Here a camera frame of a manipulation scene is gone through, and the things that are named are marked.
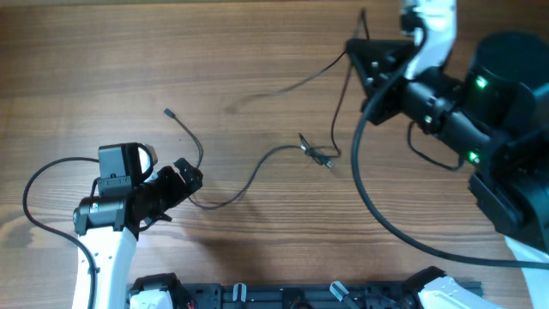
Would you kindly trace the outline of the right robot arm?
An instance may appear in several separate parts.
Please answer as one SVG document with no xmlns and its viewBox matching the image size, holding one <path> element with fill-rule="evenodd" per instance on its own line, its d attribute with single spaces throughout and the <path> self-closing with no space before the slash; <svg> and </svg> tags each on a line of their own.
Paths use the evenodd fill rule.
<svg viewBox="0 0 549 309">
<path fill-rule="evenodd" d="M 350 39 L 346 51 L 366 93 L 354 133 L 397 114 L 474 166 L 468 187 L 514 254 L 532 305 L 548 305 L 548 45 L 494 33 L 478 45 L 464 81 L 447 76 L 419 42 Z"/>
</svg>

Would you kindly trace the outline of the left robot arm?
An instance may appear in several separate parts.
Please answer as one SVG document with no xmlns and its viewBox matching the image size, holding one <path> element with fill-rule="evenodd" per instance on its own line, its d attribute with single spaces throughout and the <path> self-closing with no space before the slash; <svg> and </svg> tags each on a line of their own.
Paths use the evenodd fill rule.
<svg viewBox="0 0 549 309">
<path fill-rule="evenodd" d="M 152 147 L 137 142 L 98 150 L 98 195 L 85 197 L 73 214 L 79 254 L 74 308 L 193 308 L 195 300 L 173 273 L 144 276 L 129 285 L 139 235 L 167 210 L 202 187 L 202 173 L 186 159 L 153 170 Z M 85 265 L 92 260 L 93 268 Z"/>
</svg>

